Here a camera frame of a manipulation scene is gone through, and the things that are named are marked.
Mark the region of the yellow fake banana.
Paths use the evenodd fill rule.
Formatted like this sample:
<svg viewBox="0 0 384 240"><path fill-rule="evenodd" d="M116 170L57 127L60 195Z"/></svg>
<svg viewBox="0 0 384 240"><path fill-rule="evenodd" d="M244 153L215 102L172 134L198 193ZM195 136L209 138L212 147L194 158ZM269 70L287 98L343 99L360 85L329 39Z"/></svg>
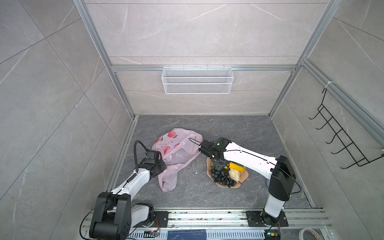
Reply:
<svg viewBox="0 0 384 240"><path fill-rule="evenodd" d="M245 172L246 171L244 166L236 164L236 163L233 163L233 162L230 162L229 167L230 167L231 170L237 170L239 172Z"/></svg>

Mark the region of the pink plastic bag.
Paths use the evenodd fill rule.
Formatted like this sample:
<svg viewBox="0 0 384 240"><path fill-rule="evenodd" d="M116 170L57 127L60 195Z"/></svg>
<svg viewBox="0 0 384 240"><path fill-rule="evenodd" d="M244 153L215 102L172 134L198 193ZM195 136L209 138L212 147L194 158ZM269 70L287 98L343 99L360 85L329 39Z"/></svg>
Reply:
<svg viewBox="0 0 384 240"><path fill-rule="evenodd" d="M158 138L152 150L162 154L167 169L158 175L163 192L172 191L177 185L178 172L200 155L201 134L191 130L175 128Z"/></svg>

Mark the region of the black fake grape bunch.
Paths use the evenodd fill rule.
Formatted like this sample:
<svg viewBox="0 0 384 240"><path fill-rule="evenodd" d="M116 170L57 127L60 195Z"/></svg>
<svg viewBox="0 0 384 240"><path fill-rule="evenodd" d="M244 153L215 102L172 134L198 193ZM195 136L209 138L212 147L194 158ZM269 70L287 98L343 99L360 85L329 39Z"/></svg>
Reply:
<svg viewBox="0 0 384 240"><path fill-rule="evenodd" d="M212 167L210 173L212 180L220 186L232 188L237 184L234 180L231 179L227 169L218 170L217 168Z"/></svg>

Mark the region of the beige fake fruit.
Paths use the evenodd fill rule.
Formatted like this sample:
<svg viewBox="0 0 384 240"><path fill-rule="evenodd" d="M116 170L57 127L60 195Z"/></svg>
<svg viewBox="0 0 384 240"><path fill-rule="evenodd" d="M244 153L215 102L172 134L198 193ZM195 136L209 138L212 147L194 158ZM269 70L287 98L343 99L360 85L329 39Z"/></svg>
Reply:
<svg viewBox="0 0 384 240"><path fill-rule="evenodd" d="M235 169L230 169L229 170L229 175L232 180L234 180L236 183L240 182L240 176L241 176L241 171L235 170Z"/></svg>

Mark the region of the pink scalloped plate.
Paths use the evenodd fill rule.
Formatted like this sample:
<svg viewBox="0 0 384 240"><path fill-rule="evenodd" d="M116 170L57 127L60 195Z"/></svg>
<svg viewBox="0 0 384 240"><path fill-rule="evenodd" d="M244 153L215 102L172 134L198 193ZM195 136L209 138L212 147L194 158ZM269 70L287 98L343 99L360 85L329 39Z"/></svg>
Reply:
<svg viewBox="0 0 384 240"><path fill-rule="evenodd" d="M207 158L207 175L221 188L239 188L248 178L246 167L230 162L228 166L219 170L210 158Z"/></svg>

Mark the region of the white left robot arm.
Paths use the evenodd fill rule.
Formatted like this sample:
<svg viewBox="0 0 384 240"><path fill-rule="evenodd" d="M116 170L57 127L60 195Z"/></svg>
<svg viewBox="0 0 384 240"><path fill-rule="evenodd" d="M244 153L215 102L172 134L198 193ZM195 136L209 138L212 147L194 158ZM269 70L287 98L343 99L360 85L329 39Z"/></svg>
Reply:
<svg viewBox="0 0 384 240"><path fill-rule="evenodd" d="M155 221L152 204L132 205L140 189L152 178L167 169L159 151L147 151L146 157L121 185L97 197L89 230L89 237L96 240L125 240L131 228L142 224L151 226Z"/></svg>

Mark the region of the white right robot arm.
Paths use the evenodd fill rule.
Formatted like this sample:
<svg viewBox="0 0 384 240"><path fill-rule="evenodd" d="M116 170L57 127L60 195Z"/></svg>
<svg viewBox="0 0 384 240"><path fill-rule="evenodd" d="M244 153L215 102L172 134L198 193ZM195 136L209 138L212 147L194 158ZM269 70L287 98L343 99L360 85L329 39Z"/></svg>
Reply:
<svg viewBox="0 0 384 240"><path fill-rule="evenodd" d="M199 151L211 159L214 169L219 173L225 168L231 169L230 164L234 163L265 177L269 195L262 211L264 221L277 221L293 194L294 185L300 186L289 159L284 156L264 156L226 138L213 142L203 140L199 143Z"/></svg>

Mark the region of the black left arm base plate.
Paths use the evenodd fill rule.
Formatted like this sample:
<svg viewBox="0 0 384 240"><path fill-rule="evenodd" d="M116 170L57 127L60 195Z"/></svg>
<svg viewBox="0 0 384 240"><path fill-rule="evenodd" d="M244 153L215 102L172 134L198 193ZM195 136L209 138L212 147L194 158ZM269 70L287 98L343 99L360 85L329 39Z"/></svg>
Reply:
<svg viewBox="0 0 384 240"><path fill-rule="evenodd" d="M169 214L167 211L155 211L153 217L142 224L142 226L145 228L166 228L168 226Z"/></svg>

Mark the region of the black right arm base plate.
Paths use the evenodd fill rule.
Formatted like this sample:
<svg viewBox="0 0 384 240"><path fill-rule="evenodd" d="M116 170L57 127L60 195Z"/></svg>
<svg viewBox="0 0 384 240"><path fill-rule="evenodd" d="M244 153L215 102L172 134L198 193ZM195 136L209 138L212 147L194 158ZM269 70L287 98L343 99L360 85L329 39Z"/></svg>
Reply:
<svg viewBox="0 0 384 240"><path fill-rule="evenodd" d="M265 211L246 211L246 217L249 227L288 227L287 217L284 211L281 211L277 218L274 218Z"/></svg>

